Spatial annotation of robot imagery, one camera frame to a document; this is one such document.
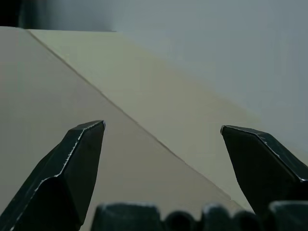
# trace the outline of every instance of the beige cardboard box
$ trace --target beige cardboard box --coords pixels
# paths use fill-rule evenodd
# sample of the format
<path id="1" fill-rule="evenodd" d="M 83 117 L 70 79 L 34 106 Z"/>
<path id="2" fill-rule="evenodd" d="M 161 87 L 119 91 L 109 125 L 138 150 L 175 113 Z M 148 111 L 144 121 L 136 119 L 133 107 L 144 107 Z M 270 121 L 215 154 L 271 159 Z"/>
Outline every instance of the beige cardboard box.
<path id="1" fill-rule="evenodd" d="M 106 131 L 82 230 L 102 202 L 153 202 L 163 216 L 185 209 L 196 218 L 209 202 L 240 208 L 21 29 L 0 27 L 0 110 L 0 212 L 70 128 L 97 119 Z"/>

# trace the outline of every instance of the cardboard surface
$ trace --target cardboard surface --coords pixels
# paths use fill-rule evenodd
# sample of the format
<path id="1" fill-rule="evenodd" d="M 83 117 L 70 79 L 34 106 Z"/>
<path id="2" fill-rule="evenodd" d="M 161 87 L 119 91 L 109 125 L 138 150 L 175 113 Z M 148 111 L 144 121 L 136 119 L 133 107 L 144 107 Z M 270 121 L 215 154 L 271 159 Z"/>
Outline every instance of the cardboard surface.
<path id="1" fill-rule="evenodd" d="M 173 153 L 251 209 L 235 178 L 220 127 L 263 130 L 257 118 L 120 33 L 31 33 Z"/>
<path id="2" fill-rule="evenodd" d="M 163 216 L 185 209 L 196 218 L 209 202 L 239 209 L 26 31 L 0 27 L 0 41 L 0 212 L 70 128 L 96 119 L 106 121 L 106 131 L 81 230 L 90 230 L 101 202 L 153 202 Z"/>

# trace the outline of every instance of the gray wall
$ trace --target gray wall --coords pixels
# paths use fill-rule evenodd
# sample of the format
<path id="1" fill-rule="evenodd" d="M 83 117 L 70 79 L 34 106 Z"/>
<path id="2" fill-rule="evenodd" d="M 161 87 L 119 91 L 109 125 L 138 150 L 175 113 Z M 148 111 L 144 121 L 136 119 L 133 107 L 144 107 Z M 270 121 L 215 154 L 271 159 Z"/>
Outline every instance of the gray wall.
<path id="1" fill-rule="evenodd" d="M 39 28 L 123 32 L 308 152 L 308 1 L 38 2 Z"/>

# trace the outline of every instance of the white wall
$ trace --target white wall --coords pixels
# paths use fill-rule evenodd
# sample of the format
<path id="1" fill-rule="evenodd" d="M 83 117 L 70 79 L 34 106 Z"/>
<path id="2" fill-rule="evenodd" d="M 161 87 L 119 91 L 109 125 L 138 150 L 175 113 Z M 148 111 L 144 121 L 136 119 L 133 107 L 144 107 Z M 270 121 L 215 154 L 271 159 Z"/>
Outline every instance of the white wall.
<path id="1" fill-rule="evenodd" d="M 55 0 L 40 27 L 123 32 L 308 152 L 307 9 L 305 0 Z"/>

